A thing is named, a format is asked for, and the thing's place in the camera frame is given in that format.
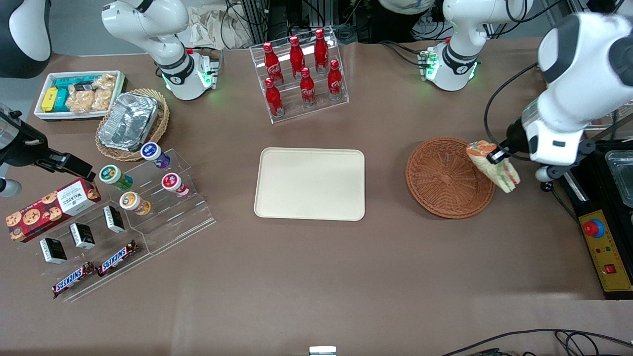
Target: brown wicker basket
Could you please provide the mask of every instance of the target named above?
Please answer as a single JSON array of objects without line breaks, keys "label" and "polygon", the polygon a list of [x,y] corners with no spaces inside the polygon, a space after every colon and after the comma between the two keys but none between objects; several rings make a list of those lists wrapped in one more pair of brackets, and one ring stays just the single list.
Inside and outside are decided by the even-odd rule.
[{"label": "brown wicker basket", "polygon": [[492,200],[494,184],[469,159],[467,143],[436,137],[421,143],[406,162],[406,183],[428,211],[449,219],[481,212]]},{"label": "brown wicker basket", "polygon": [[[152,125],[152,128],[149,131],[149,134],[147,135],[147,140],[146,140],[146,141],[152,141],[152,142],[157,143],[158,140],[161,138],[161,136],[167,130],[167,123],[169,122],[169,108],[167,107],[167,102],[165,101],[165,97],[163,97],[163,95],[159,93],[158,91],[155,91],[152,89],[134,89],[130,92],[134,94],[150,96],[158,100],[158,102],[160,103],[161,107],[158,110],[158,116],[156,117],[156,120],[154,121],[154,125]],[[99,132],[99,130],[101,130],[103,125],[106,123],[108,117],[110,117],[110,112],[108,112],[106,116],[104,116],[101,122],[99,123],[99,127],[97,128],[97,133]],[[122,162],[132,162],[132,161],[138,161],[141,159],[140,151],[128,152],[122,149],[116,149],[116,148],[103,146],[99,142],[98,135],[95,136],[94,140],[95,142],[97,142],[97,148],[99,149],[99,152],[103,153],[103,155],[106,157],[114,158],[115,160],[122,161]]]}]

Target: aluminum foil container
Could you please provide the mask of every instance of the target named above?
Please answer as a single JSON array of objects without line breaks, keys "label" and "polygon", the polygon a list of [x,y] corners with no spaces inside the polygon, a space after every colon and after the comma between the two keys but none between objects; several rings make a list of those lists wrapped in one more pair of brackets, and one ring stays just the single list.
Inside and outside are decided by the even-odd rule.
[{"label": "aluminum foil container", "polygon": [[99,142],[110,148],[139,151],[158,116],[159,107],[158,101],[149,96],[121,93],[98,132]]}]

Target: control panel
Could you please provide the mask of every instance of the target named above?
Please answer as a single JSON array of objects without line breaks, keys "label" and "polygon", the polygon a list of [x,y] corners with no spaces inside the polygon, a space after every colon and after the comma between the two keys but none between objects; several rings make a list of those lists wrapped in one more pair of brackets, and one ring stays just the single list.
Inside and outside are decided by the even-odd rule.
[{"label": "control panel", "polygon": [[631,282],[602,210],[578,218],[604,291],[630,291]]}]

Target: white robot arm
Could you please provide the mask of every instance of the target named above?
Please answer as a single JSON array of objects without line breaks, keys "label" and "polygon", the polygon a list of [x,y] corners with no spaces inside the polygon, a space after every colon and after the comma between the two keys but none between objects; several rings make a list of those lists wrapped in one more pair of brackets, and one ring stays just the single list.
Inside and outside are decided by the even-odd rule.
[{"label": "white robot arm", "polygon": [[508,10],[512,17],[521,18],[533,3],[534,0],[445,0],[442,12],[453,26],[453,35],[449,42],[430,47],[426,52],[429,67],[425,78],[446,91],[465,87],[486,43],[487,34],[480,29],[481,25],[511,21]]},{"label": "white robot arm", "polygon": [[196,99],[211,87],[209,57],[187,53],[175,35],[189,23],[180,0],[119,0],[103,7],[101,19],[113,36],[147,51],[176,98]]},{"label": "white robot arm", "polygon": [[[548,88],[508,128],[501,143],[544,166],[542,182],[557,178],[591,151],[581,144],[592,120],[633,99],[633,35],[620,15],[577,13],[551,29],[539,45],[538,64]],[[489,155],[493,163],[505,156]]]},{"label": "white robot arm", "polygon": [[32,78],[51,59],[49,0],[0,1],[0,77]]}]

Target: cookie picture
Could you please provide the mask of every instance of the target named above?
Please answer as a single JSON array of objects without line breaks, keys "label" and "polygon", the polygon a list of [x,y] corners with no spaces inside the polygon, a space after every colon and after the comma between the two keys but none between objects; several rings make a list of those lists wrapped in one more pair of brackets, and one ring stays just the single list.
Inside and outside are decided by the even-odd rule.
[{"label": "cookie picture", "polygon": [[20,212],[12,213],[6,217],[6,225],[8,227],[16,226],[20,222],[20,219],[22,219],[22,214],[20,214]]},{"label": "cookie picture", "polygon": [[31,209],[27,212],[24,213],[24,224],[26,225],[33,225],[34,223],[36,223],[40,218],[40,212],[38,209]]},{"label": "cookie picture", "polygon": [[61,210],[58,207],[51,208],[49,210],[49,213],[51,214],[50,216],[51,221],[58,220],[61,217]]},{"label": "cookie picture", "polygon": [[96,190],[94,189],[89,189],[88,190],[88,199],[96,199],[99,197],[99,193],[97,193]]},{"label": "cookie picture", "polygon": [[55,199],[57,199],[57,191],[52,192],[51,194],[45,196],[42,198],[42,203],[44,204],[50,204],[52,202],[55,201]]},{"label": "cookie picture", "polygon": [[13,231],[11,231],[11,239],[13,241],[22,241],[24,240],[24,233],[22,232],[22,229],[20,229],[19,227]]}]

